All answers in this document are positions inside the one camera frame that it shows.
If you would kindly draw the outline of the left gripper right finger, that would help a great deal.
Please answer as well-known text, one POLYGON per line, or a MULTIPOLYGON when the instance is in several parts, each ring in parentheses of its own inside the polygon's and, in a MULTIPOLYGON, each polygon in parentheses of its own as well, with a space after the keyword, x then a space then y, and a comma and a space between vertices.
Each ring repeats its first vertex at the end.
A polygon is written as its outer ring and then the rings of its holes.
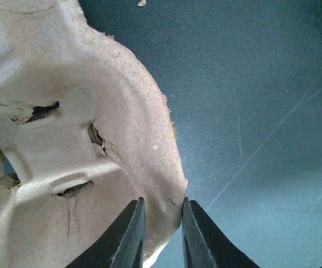
POLYGON ((195 201, 184 198, 182 208, 184 266, 192 268, 257 268, 195 201))

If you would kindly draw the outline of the pulp cup carrier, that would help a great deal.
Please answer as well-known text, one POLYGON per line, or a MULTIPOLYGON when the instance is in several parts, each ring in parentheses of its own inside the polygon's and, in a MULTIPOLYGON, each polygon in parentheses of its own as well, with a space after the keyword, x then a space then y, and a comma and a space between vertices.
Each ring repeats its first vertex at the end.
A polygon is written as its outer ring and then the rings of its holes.
POLYGON ((65 267, 134 199, 144 267, 187 187, 167 99, 78 1, 0 1, 0 267, 65 267))

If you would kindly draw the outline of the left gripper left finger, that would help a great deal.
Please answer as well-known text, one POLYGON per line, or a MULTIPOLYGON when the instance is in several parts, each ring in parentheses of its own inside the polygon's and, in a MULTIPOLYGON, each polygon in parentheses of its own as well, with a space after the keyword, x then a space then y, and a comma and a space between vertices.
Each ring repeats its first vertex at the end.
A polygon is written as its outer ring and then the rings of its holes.
POLYGON ((102 236, 67 268, 142 267, 145 240, 145 202, 132 200, 102 236))

